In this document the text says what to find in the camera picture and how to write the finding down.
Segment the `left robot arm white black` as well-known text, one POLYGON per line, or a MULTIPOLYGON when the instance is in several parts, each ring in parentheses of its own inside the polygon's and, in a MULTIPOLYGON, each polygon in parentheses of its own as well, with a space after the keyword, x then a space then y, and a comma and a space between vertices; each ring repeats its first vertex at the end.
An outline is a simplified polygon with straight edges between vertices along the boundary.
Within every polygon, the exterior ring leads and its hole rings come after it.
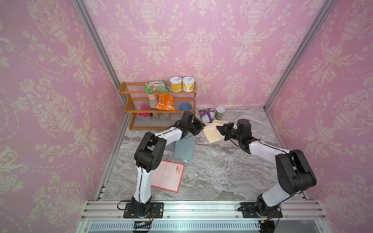
POLYGON ((136 214, 147 216, 150 212, 153 174, 162 161, 165 148, 187 138, 188 134, 198 135, 205 126, 194 113, 185 111, 182 118, 169 129, 158 134, 147 132, 143 136, 134 155, 138 180, 131 206, 136 214))

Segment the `dark grey envelope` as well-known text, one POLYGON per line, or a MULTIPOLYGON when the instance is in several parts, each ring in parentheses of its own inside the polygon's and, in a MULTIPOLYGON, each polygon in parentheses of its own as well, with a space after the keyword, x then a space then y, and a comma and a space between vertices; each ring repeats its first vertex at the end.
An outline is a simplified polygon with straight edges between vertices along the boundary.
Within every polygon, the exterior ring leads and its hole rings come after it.
POLYGON ((168 144, 168 145, 165 147, 165 150, 174 151, 174 150, 175 150, 175 146, 176 146, 176 142, 174 141, 174 142, 168 144))

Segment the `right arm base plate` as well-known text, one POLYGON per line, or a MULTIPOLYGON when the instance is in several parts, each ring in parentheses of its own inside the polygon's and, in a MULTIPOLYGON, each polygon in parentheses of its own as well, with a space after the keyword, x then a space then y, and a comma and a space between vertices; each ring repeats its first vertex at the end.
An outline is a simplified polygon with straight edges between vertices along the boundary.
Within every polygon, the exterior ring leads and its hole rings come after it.
POLYGON ((244 218, 282 218, 281 206, 267 207, 265 204, 255 202, 240 203, 238 211, 244 218))

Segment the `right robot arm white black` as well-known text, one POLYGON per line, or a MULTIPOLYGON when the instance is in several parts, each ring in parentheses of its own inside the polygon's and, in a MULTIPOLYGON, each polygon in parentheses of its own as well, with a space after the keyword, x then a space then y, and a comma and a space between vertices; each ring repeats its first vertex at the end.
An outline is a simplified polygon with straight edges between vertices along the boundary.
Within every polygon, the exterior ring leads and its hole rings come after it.
POLYGON ((244 152, 259 156, 276 167, 277 183, 257 197, 255 208, 259 216, 275 216, 282 202, 317 184, 316 176, 301 150, 278 148, 253 137, 249 120, 239 119, 237 124, 226 123, 216 128, 225 141, 237 141, 244 152))

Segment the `teal blue envelope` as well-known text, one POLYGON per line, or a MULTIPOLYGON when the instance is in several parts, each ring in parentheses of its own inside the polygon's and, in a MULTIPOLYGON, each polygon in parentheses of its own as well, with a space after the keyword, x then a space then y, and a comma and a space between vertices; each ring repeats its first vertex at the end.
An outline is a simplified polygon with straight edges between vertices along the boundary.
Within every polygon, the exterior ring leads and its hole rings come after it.
POLYGON ((188 133, 185 138, 175 142, 174 157, 191 161, 193 158, 196 136, 188 133))

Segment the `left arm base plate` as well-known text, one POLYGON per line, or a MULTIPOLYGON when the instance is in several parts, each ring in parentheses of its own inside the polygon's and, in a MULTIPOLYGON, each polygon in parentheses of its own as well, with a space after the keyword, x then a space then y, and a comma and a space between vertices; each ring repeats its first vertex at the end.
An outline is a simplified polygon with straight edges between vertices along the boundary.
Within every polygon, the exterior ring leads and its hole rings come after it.
POLYGON ((141 206, 140 204, 127 203, 123 218, 163 218, 164 203, 150 202, 141 206))

